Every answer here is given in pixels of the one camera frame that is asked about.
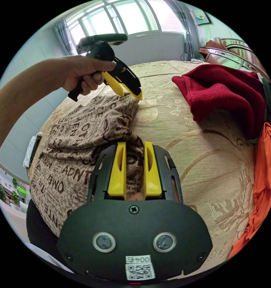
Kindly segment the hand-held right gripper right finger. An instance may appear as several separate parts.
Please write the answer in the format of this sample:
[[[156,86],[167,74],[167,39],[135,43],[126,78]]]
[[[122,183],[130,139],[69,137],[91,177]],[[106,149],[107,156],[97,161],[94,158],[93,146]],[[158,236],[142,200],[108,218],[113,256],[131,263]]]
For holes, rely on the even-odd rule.
[[[144,195],[160,196],[162,187],[152,142],[144,142]]]

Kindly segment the person's left hand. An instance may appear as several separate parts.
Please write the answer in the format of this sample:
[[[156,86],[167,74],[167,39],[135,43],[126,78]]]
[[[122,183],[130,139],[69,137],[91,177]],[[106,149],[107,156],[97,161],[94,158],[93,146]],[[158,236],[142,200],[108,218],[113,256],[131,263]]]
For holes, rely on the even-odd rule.
[[[81,84],[81,94],[86,96],[95,91],[103,83],[101,71],[112,71],[114,62],[98,60],[86,56],[66,56],[59,59],[60,87],[70,92],[78,83]]]

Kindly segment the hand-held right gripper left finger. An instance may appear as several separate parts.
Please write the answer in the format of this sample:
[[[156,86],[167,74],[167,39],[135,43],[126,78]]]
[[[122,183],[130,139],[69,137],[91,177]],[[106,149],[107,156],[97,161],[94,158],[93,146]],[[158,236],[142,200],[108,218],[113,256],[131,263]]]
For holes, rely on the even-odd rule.
[[[108,186],[109,195],[126,195],[126,174],[126,142],[118,142]]]

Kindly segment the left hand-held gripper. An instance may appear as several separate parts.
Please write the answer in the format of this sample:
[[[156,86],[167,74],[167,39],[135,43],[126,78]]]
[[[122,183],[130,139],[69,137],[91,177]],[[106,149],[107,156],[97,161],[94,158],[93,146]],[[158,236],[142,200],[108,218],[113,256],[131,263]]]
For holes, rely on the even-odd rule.
[[[123,88],[125,88],[136,99],[143,99],[141,83],[138,77],[125,63],[115,56],[109,43],[99,40],[87,44],[86,41],[83,41],[78,45],[77,51],[79,53],[87,53],[86,56],[90,58],[115,63],[116,67],[113,71],[96,71],[96,73],[100,73],[103,76],[106,85],[109,85],[118,96],[125,96],[123,91]]]

